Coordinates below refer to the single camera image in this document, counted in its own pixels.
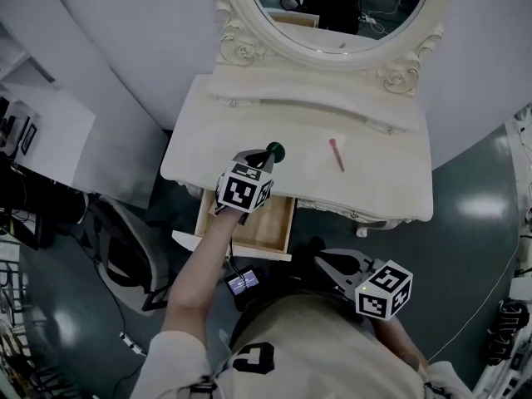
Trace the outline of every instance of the black letter on shirt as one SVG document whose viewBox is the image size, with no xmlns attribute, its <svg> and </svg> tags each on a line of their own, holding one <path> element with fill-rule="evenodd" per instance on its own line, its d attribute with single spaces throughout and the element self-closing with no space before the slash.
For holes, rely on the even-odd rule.
<svg viewBox="0 0 532 399">
<path fill-rule="evenodd" d="M 255 374 L 268 374 L 275 369 L 273 351 L 275 348 L 268 342 L 248 344 L 240 349 L 237 356 L 251 353 L 253 349 L 259 350 L 259 363 L 249 363 L 248 357 L 239 357 L 233 361 L 233 368 L 240 372 L 253 372 Z"/>
</svg>

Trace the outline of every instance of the red pen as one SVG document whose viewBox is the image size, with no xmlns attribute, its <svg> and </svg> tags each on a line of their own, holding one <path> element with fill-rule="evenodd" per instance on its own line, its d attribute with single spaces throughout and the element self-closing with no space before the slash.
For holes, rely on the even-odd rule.
<svg viewBox="0 0 532 399">
<path fill-rule="evenodd" d="M 340 156 L 340 151 L 338 150 L 338 147 L 336 146 L 336 139 L 331 139 L 329 143 L 332 146 L 332 150 L 334 151 L 334 155 L 336 156 L 336 161 L 338 161 L 340 170 L 345 173 L 346 169 L 343 168 L 342 157 Z"/>
</svg>

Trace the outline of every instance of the shirt sleeve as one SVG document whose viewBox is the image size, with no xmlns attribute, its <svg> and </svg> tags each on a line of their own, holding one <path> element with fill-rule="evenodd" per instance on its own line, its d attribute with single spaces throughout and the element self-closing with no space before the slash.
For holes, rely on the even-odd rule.
<svg viewBox="0 0 532 399">
<path fill-rule="evenodd" d="M 451 395 L 453 399 L 473 399 L 473 393 L 456 375 L 450 362 L 436 362 L 426 369 L 428 381 Z"/>
<path fill-rule="evenodd" d="M 161 332 L 151 340 L 131 399 L 156 399 L 210 373 L 207 351 L 200 340 L 187 332 Z"/>
</svg>

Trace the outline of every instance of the open drawer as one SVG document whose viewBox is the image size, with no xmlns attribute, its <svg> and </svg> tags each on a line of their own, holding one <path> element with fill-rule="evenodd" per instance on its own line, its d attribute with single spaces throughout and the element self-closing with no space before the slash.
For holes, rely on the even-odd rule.
<svg viewBox="0 0 532 399">
<path fill-rule="evenodd" d="M 272 196 L 266 204 L 249 215 L 244 226 L 238 225 L 233 234 L 236 256 L 290 261 L 286 254 L 292 228 L 295 198 Z M 172 238 L 194 251 L 214 220 L 214 191 L 205 190 L 199 207 L 195 234 L 174 231 Z"/>
</svg>

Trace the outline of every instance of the white t-shirt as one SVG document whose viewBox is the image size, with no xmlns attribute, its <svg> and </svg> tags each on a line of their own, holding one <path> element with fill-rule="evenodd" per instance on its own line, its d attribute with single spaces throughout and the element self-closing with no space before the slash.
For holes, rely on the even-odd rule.
<svg viewBox="0 0 532 399">
<path fill-rule="evenodd" d="M 420 374 L 319 297 L 276 302 L 245 329 L 234 350 L 213 373 L 200 340 L 162 332 L 150 344 L 131 398 L 189 397 L 183 387 L 194 384 L 195 392 L 214 388 L 213 397 L 234 399 L 473 397 L 449 362 Z"/>
</svg>

